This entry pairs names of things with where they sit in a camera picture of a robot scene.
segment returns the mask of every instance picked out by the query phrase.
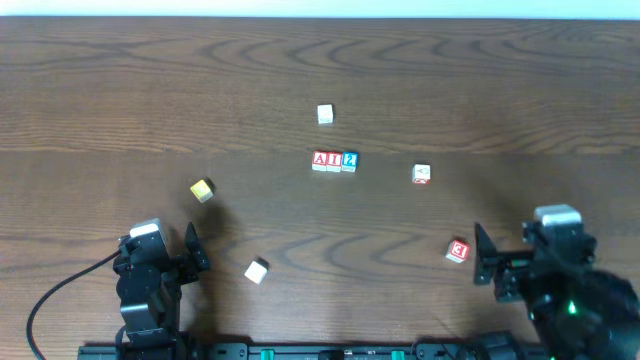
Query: white wall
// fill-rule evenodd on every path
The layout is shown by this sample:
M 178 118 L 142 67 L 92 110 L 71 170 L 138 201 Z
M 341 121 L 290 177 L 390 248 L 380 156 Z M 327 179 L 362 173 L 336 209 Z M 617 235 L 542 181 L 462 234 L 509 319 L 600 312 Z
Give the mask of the white wall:
M 0 0 L 0 15 L 640 19 L 640 0 Z

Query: wooden plank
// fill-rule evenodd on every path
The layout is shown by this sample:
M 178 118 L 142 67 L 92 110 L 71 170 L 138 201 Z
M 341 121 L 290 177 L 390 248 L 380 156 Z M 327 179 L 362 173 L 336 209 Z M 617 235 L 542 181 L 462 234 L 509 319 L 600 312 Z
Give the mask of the wooden plank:
M 214 269 L 182 305 L 203 339 L 535 340 L 521 304 L 495 304 L 443 253 L 475 221 L 522 247 L 535 206 L 568 202 L 598 264 L 638 283 L 639 26 L 0 19 L 0 358 L 31 358 L 37 298 L 152 217 L 172 251 L 188 221 L 207 239 Z M 317 126 L 320 103 L 334 126 Z M 312 172 L 315 149 L 360 167 Z M 416 162 L 429 186 L 411 184 Z M 202 176 L 219 189 L 204 205 Z M 272 271 L 255 286 L 258 255 Z M 49 359 L 112 341 L 116 281 L 105 267 L 44 305 Z

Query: cube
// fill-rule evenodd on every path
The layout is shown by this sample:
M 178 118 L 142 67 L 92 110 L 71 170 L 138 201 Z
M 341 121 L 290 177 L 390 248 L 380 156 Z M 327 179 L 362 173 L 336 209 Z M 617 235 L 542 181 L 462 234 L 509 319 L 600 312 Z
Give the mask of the cube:
M 329 153 L 324 151 L 314 151 L 311 161 L 311 168 L 316 171 L 327 171 L 327 157 Z
M 342 170 L 342 153 L 329 153 L 327 155 L 327 171 L 340 172 Z
M 447 250 L 447 259 L 455 261 L 457 263 L 464 262 L 469 257 L 469 250 L 471 247 L 462 241 L 453 240 L 451 244 L 449 244 L 449 249 Z
M 333 105 L 318 105 L 318 124 L 333 123 Z
M 358 167 L 358 154 L 346 152 L 342 154 L 342 171 L 356 172 Z
M 428 184 L 431 181 L 431 166 L 416 164 L 413 167 L 413 183 Z
M 267 271 L 268 269 L 266 263 L 261 264 L 261 262 L 253 261 L 251 262 L 251 265 L 249 265 L 247 271 L 244 273 L 244 276 L 246 276 L 254 283 L 260 285 L 264 277 L 267 275 Z
M 196 196 L 196 198 L 198 198 L 198 200 L 200 200 L 201 203 L 211 199 L 214 191 L 215 186 L 208 178 L 198 181 L 191 187 L 191 192 Z

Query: green light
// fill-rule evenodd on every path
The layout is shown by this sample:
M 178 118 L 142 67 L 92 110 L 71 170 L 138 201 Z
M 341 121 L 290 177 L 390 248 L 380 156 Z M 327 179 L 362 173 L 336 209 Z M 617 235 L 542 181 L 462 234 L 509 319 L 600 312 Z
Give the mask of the green light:
M 573 301 L 569 302 L 569 314 L 571 315 L 575 315 L 578 313 L 578 309 L 576 309 L 576 304 L 573 303 Z

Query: wood grain surface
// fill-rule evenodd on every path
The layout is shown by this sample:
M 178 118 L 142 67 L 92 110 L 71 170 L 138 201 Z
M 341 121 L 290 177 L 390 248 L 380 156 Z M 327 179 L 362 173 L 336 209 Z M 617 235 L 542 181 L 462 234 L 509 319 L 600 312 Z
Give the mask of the wood grain surface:
M 567 202 L 598 266 L 638 284 L 639 69 L 630 22 L 0 18 L 0 358 L 32 358 L 37 299 L 153 217 L 172 251 L 188 221 L 205 238 L 181 319 L 204 340 L 535 340 L 443 253 L 476 221 L 519 248 L 534 207 Z M 312 172 L 316 149 L 358 171 Z M 45 303 L 49 359 L 113 341 L 116 281 L 105 266 Z

